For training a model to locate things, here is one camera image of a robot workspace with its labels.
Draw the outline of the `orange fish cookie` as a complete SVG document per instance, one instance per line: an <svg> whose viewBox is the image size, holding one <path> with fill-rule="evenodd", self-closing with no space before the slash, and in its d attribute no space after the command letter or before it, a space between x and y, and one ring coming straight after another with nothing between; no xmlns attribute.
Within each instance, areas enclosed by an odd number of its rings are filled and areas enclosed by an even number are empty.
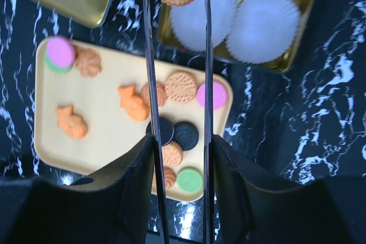
<svg viewBox="0 0 366 244"><path fill-rule="evenodd" d="M120 86L118 89L120 96L120 107L134 121L142 122L149 117L149 108L144 100L136 94L136 86Z"/></svg>
<svg viewBox="0 0 366 244"><path fill-rule="evenodd" d="M88 131L88 125L79 114L74 114L73 105L55 108L57 126L70 138L81 139Z"/></svg>

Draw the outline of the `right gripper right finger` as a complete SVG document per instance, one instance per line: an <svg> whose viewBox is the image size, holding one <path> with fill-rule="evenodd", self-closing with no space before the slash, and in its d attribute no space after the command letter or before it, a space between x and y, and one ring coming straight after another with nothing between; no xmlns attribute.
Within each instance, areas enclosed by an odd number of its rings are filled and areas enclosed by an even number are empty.
<svg viewBox="0 0 366 244"><path fill-rule="evenodd" d="M213 137L214 184L224 243L364 243L365 179L301 185Z"/></svg>

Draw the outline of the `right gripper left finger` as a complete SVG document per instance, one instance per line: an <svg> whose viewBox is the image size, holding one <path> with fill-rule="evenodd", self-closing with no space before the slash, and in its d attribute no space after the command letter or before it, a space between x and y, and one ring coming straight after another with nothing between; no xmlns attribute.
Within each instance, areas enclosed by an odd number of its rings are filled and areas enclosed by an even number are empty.
<svg viewBox="0 0 366 244"><path fill-rule="evenodd" d="M75 185L1 179L2 243L144 243L153 137Z"/></svg>

